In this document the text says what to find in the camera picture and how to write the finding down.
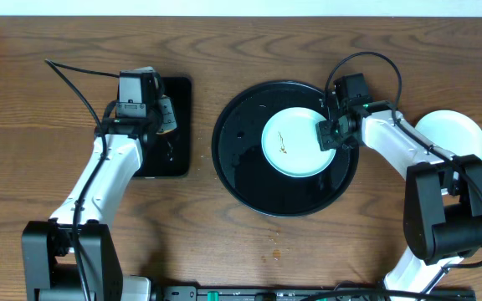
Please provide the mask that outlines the mint plate with stain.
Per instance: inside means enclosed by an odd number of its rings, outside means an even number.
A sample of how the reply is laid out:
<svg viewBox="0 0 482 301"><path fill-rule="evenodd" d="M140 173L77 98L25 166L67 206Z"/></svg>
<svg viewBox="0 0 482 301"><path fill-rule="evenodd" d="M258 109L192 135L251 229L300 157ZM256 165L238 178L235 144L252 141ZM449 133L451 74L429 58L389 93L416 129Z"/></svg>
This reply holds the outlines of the mint plate with stain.
<svg viewBox="0 0 482 301"><path fill-rule="evenodd" d="M322 172L336 150L321 150L316 125L326 118L315 110L292 107L273 115L261 135L264 157L275 170L295 178Z"/></svg>

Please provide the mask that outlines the yellow green scrub sponge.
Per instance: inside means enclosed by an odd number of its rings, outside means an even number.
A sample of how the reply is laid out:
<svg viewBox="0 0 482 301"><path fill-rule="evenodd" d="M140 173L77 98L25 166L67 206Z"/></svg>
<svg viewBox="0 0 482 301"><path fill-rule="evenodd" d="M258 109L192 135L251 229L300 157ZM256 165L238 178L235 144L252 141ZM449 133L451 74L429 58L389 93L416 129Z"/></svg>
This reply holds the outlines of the yellow green scrub sponge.
<svg viewBox="0 0 482 301"><path fill-rule="evenodd" d="M156 133L157 135L166 135L171 132L173 132L176 128L174 129L159 129L159 131Z"/></svg>

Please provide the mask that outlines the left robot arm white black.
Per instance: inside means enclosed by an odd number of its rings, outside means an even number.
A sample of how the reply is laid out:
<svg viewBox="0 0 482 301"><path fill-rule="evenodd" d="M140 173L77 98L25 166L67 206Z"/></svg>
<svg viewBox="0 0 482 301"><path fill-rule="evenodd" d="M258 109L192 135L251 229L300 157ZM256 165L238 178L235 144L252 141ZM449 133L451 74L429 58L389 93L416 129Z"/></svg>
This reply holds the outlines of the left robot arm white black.
<svg viewBox="0 0 482 301"><path fill-rule="evenodd" d="M152 282L122 272L110 227L131 178L159 135L177 128L172 99L111 102L105 131L73 190L46 221L30 221L21 246L28 300L152 300Z"/></svg>

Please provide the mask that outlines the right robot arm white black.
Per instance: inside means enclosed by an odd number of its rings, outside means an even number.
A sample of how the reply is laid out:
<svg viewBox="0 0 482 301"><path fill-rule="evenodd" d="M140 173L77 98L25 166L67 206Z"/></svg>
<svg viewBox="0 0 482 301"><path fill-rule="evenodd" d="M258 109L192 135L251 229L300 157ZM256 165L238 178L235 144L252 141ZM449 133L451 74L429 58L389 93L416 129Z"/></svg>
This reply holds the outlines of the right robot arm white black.
<svg viewBox="0 0 482 301"><path fill-rule="evenodd" d="M405 180L407 249L375 298L434 300L432 290L454 269L482 267L482 160L457 156L417 132L396 106L344 105L315 126L322 151L365 146Z"/></svg>

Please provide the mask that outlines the black rectangular tray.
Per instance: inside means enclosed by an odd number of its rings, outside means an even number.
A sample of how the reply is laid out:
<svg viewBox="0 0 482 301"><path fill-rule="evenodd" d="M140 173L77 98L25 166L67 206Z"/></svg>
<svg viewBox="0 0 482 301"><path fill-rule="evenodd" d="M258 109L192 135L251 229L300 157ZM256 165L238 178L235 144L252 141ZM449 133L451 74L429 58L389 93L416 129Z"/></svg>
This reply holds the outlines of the black rectangular tray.
<svg viewBox="0 0 482 301"><path fill-rule="evenodd" d="M192 82L187 77L163 79L172 101L177 128L159 135L135 178L181 177L188 173L191 154Z"/></svg>

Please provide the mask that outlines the black round tray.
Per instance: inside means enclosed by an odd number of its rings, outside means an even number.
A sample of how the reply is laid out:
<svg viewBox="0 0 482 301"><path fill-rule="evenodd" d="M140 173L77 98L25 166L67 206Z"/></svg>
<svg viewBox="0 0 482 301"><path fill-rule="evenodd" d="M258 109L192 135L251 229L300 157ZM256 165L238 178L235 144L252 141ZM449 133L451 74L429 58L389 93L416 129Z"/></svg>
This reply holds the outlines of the black round tray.
<svg viewBox="0 0 482 301"><path fill-rule="evenodd" d="M212 158L218 178L240 202L274 217L300 217L325 209L351 184L359 149L339 149L322 172L287 176L264 157L261 135L274 114L289 107L322 111L323 92L298 81L256 84L235 96L214 127Z"/></svg>

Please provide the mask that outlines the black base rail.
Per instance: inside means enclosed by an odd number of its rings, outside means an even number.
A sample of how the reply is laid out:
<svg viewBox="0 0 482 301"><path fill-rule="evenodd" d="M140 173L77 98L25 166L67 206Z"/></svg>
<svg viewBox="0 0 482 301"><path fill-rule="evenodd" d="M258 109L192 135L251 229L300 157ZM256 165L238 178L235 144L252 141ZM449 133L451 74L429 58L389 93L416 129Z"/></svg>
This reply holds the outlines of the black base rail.
<svg viewBox="0 0 482 301"><path fill-rule="evenodd" d="M152 288L145 293L141 288L125 288L121 295L126 300L163 301L301 301L301 300L476 300L473 290L435 289L427 296L404 298L375 293L373 288L353 287L350 284L338 288L196 288L193 286L167 286Z"/></svg>

